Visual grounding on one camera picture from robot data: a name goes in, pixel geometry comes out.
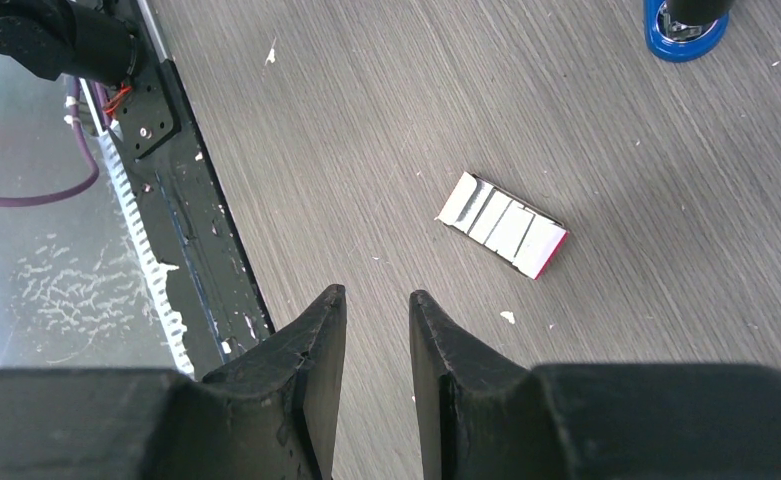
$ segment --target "blue base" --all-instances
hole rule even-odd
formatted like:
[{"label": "blue base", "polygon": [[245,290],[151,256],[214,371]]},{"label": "blue base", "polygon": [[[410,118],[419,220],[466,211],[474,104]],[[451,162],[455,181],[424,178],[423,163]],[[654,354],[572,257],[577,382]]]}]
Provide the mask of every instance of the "blue base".
[{"label": "blue base", "polygon": [[729,25],[726,14],[707,34],[691,42],[676,43],[667,40],[658,29],[658,10],[664,0],[643,0],[646,46],[656,57],[668,62],[689,62],[710,52],[720,43]]}]

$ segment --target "gray floor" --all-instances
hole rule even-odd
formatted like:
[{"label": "gray floor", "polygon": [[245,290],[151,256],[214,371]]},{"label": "gray floor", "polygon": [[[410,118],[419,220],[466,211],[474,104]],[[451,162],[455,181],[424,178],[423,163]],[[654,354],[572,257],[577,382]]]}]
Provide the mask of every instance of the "gray floor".
[{"label": "gray floor", "polygon": [[[523,365],[781,368],[781,5],[686,65],[638,0],[159,7],[273,319],[349,289],[336,479],[421,476],[415,288]],[[540,281],[432,220],[463,170],[571,227]]]},{"label": "gray floor", "polygon": [[[0,195],[86,177],[65,92],[0,56]],[[0,365],[174,367],[106,173],[68,201],[0,209]]]}]

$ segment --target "black cylinder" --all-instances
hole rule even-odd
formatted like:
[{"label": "black cylinder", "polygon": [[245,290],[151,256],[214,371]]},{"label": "black cylinder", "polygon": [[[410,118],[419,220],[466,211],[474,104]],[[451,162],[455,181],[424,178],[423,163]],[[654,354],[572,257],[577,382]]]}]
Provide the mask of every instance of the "black cylinder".
[{"label": "black cylinder", "polygon": [[734,0],[667,0],[667,13],[685,25],[707,25],[729,12]]},{"label": "black cylinder", "polygon": [[141,49],[125,25],[76,3],[70,7],[74,56],[63,72],[105,85],[119,85],[135,73]]}]

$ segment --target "white speck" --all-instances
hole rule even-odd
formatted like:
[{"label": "white speck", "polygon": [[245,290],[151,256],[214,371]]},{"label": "white speck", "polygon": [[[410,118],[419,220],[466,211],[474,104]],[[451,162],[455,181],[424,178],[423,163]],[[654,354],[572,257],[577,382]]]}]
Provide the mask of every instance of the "white speck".
[{"label": "white speck", "polygon": [[263,62],[263,66],[267,66],[270,63],[275,63],[275,42],[278,41],[278,37],[272,39],[272,47],[269,49],[269,55],[266,56],[266,61]]},{"label": "white speck", "polygon": [[502,312],[499,315],[501,315],[502,318],[507,320],[511,325],[517,323],[516,319],[514,319],[514,312]]}]

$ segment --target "blue ring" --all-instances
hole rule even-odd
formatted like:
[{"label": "blue ring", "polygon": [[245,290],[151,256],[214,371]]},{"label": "blue ring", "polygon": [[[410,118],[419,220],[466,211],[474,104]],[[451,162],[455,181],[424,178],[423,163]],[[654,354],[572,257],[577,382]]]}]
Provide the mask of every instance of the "blue ring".
[{"label": "blue ring", "polygon": [[726,14],[705,35],[690,42],[673,42],[661,34],[658,29],[658,10],[664,0],[644,0],[644,22],[646,30],[646,46],[656,57],[668,62],[689,62],[710,52],[720,43],[729,25],[729,15]]}]

